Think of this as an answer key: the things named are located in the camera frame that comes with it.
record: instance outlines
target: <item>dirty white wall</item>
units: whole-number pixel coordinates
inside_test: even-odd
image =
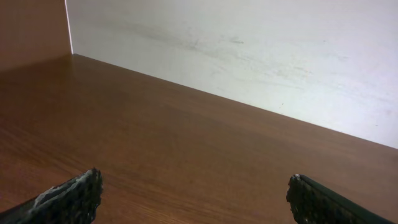
[[[73,51],[398,148],[396,0],[67,0]]]

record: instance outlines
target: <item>white strip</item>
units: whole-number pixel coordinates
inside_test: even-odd
[[[73,54],[72,34],[71,34],[71,32],[70,32],[70,23],[69,23],[69,15],[68,15],[68,4],[67,4],[67,0],[65,0],[65,9],[66,9],[66,11],[67,11],[68,30],[69,30],[69,41],[70,41],[70,52]]]

